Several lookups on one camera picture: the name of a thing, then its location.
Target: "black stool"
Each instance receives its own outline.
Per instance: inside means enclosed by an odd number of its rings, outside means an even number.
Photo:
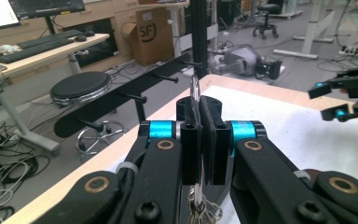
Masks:
[[[109,91],[111,85],[110,76],[104,72],[79,73],[57,83],[51,89],[50,97],[58,107],[84,104]],[[80,119],[79,122],[88,126],[88,128],[79,134],[76,141],[76,148],[82,154],[82,160],[85,155],[96,154],[96,152],[92,152],[92,149],[98,143],[103,142],[109,146],[106,140],[107,137],[118,133],[124,134],[126,132],[121,123],[112,120],[105,120],[102,123],[92,123]],[[113,125],[118,126],[114,132],[112,131]],[[83,141],[85,139],[92,141],[90,146],[86,146]]]
[[[253,36],[257,36],[255,32],[258,30],[258,32],[261,34],[261,38],[265,39],[266,36],[264,35],[264,32],[267,30],[272,30],[272,34],[274,35],[274,37],[278,37],[279,35],[277,34],[277,26],[269,24],[269,13],[272,11],[281,10],[280,6],[276,4],[265,4],[263,6],[257,7],[257,10],[265,11],[266,19],[264,20],[264,24],[255,27]]]

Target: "round stool seat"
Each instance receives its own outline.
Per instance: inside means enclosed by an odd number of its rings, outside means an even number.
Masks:
[[[281,8],[280,6],[276,5],[276,4],[265,4],[262,6],[257,7],[257,10],[259,11],[279,11]]]
[[[58,105],[85,103],[110,88],[110,77],[104,72],[85,72],[67,77],[50,91],[51,99]]]

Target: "keyboard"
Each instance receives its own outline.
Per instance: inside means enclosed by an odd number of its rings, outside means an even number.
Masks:
[[[80,32],[78,30],[69,30],[55,35],[46,35],[37,39],[27,40],[24,42],[20,42],[16,45],[19,46],[21,49],[28,49],[37,45],[45,44],[50,41],[55,41],[57,39],[67,39],[78,35],[83,35],[83,32]]]
[[[49,51],[51,49],[56,49],[74,42],[75,40],[73,39],[65,39],[65,38],[57,39],[54,41],[44,43],[42,45],[37,45],[28,49],[23,49],[20,51],[13,52],[11,54],[2,55],[0,56],[0,63],[14,63],[16,61],[26,59],[36,54],[40,54]]]

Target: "floor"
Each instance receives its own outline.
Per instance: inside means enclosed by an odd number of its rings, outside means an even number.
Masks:
[[[243,23],[236,22],[228,30],[228,34],[223,34],[224,32],[221,32],[218,36],[218,43],[222,48],[230,48],[232,46],[247,44],[253,46],[253,48],[260,55],[266,57],[266,60],[269,62],[282,60],[284,70],[277,80],[257,80],[254,77],[241,77],[233,74],[224,74],[223,76],[263,82],[266,85],[273,85],[296,91],[308,91],[314,83],[334,77],[337,71],[357,67],[357,58],[345,58],[337,55],[337,52],[341,49],[341,47],[337,45],[337,41],[334,41],[332,44],[315,43],[312,46],[312,53],[320,56],[317,60],[285,57],[272,52],[274,49],[294,51],[301,50],[302,42],[293,40],[292,36],[306,33],[307,22],[310,17],[310,7],[310,4],[297,6],[297,10],[302,10],[303,13],[293,17],[291,20],[271,19],[271,21],[278,26],[278,33],[280,35],[278,38],[274,38],[272,35],[267,35],[267,39],[262,39],[260,36],[253,37],[253,28],[242,29],[241,27],[243,26]],[[343,5],[337,4],[336,19],[328,28],[326,32],[327,35],[333,36],[336,33],[337,21],[342,13],[342,10]],[[339,36],[339,38],[341,43],[345,42],[345,37]],[[130,81],[131,78],[140,76],[145,69],[147,68],[142,67],[137,63],[129,62],[107,71],[107,73],[112,75],[114,83],[116,83],[112,89],[118,87],[124,82]],[[189,76],[180,73],[176,76],[179,77],[179,82],[177,84],[163,81],[154,88],[144,92],[144,96],[148,99],[145,104],[146,116],[157,111],[161,106],[169,102],[175,95],[189,87]],[[329,96],[340,99],[348,99],[346,95],[337,91],[331,93]],[[13,206],[16,211],[21,209],[24,205],[44,192],[46,189],[53,186],[56,182],[60,181],[60,179],[69,175],[83,162],[75,148],[76,135],[67,139],[61,139],[55,136],[52,131],[52,126],[54,124],[54,120],[56,119],[51,118],[57,118],[62,113],[67,113],[76,108],[58,108],[55,105],[51,105],[50,102],[51,100],[47,96],[35,100],[34,104],[30,104],[29,109],[24,112],[24,117],[29,118],[30,127],[35,127],[37,124],[49,119],[48,122],[43,122],[42,125],[38,126],[34,130],[37,133],[41,133],[44,136],[60,142],[62,147],[59,155],[54,157],[46,151],[34,148],[34,146],[20,144],[18,146],[11,147],[10,151],[5,151],[6,156],[0,156],[0,161],[4,161],[2,163],[5,163],[29,156],[23,153],[32,151],[33,155],[43,156],[36,156],[36,159],[39,162],[39,171],[43,169],[42,167],[48,164],[46,169],[41,171],[40,174],[29,177],[22,183],[15,183],[17,185],[12,188],[12,190],[15,190],[15,193],[11,197],[11,200],[5,205]],[[104,119],[119,121],[127,129],[133,128],[138,123],[134,102],[127,102],[117,109],[117,113],[108,114],[104,118],[101,118],[101,120]],[[13,174],[14,176],[22,175],[21,168],[19,168],[16,172],[16,174]]]

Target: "office chair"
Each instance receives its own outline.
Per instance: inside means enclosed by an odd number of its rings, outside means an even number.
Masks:
[[[258,30],[258,32],[261,34],[261,38],[265,39],[266,36],[264,35],[264,32],[267,30],[272,30],[272,34],[275,38],[277,38],[279,36],[277,33],[277,27],[276,25],[269,24],[269,13],[281,10],[281,7],[276,4],[265,4],[257,7],[257,10],[266,12],[266,18],[264,20],[264,24],[255,27],[253,36],[257,36],[255,32]]]
[[[84,72],[67,77],[54,85],[50,90],[50,97],[58,107],[85,104],[109,91],[111,85],[110,76],[104,72]],[[121,123],[112,120],[97,123],[77,118],[77,121],[87,126],[76,140],[76,148],[82,154],[81,160],[84,160],[86,155],[96,154],[97,152],[92,150],[98,143],[103,142],[109,146],[107,138],[126,132]]]

